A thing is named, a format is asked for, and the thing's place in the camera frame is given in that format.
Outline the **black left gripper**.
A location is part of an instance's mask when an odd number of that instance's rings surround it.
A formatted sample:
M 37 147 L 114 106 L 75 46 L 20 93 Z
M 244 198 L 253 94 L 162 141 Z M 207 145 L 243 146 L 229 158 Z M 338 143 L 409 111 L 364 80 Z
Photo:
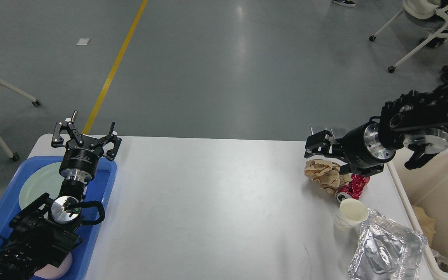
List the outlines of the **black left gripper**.
M 111 122 L 108 133 L 101 138 L 95 138 L 90 145 L 85 144 L 82 135 L 76 129 L 74 122 L 77 111 L 72 113 L 70 118 L 64 121 L 57 121 L 51 139 L 51 147 L 66 149 L 62 163 L 59 167 L 59 173 L 66 179 L 79 177 L 82 182 L 89 182 L 95 178 L 98 168 L 98 162 L 101 157 L 108 161 L 114 161 L 119 152 L 122 139 L 114 131 L 115 122 Z M 66 142 L 62 133 L 69 136 Z M 105 146 L 112 144 L 110 149 L 105 150 Z

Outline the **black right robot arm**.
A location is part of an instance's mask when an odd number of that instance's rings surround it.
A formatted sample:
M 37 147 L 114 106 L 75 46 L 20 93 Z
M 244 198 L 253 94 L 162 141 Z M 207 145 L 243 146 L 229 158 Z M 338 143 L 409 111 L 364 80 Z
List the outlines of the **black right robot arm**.
M 344 162 L 340 174 L 371 177 L 402 148 L 413 151 L 405 162 L 415 170 L 448 149 L 448 82 L 430 92 L 409 91 L 388 101 L 367 123 L 335 138 L 328 130 L 308 136 L 304 158 L 314 155 Z

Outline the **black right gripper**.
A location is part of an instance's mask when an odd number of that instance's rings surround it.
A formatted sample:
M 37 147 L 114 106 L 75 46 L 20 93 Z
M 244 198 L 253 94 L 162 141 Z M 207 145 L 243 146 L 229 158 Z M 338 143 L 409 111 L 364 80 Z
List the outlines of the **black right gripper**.
M 396 151 L 382 145 L 378 128 L 378 123 L 368 122 L 349 131 L 339 142 L 329 130 L 319 131 L 306 139 L 304 158 L 340 159 L 346 164 L 340 167 L 339 175 L 352 173 L 371 177 L 379 174 L 384 170 L 384 164 L 395 157 Z

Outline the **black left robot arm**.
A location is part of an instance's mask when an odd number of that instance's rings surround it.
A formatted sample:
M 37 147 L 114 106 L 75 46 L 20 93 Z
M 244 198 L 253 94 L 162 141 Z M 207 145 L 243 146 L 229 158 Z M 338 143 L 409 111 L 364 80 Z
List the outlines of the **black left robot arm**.
M 63 178 L 55 198 L 45 192 L 9 222 L 11 234 L 0 251 L 0 280 L 29 280 L 47 265 L 59 267 L 85 238 L 81 226 L 96 226 L 105 220 L 105 206 L 86 200 L 86 188 L 96 177 L 101 158 L 113 162 L 122 139 L 112 122 L 101 138 L 79 133 L 72 117 L 59 121 L 51 146 L 65 149 L 58 173 Z

